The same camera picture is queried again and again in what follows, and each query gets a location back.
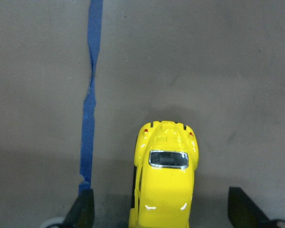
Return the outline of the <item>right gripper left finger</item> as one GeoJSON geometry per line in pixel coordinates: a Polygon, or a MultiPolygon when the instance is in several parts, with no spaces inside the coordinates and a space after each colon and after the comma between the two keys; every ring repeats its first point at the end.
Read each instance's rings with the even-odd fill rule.
{"type": "Polygon", "coordinates": [[[64,228],[92,228],[95,220],[93,189],[83,190],[67,213],[64,228]]]}

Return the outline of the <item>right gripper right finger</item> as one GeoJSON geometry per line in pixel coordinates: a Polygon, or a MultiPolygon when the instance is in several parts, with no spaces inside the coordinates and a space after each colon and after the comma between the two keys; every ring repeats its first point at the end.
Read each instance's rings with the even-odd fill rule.
{"type": "Polygon", "coordinates": [[[240,187],[229,187],[228,219],[234,228],[268,228],[270,224],[270,219],[240,187]]]}

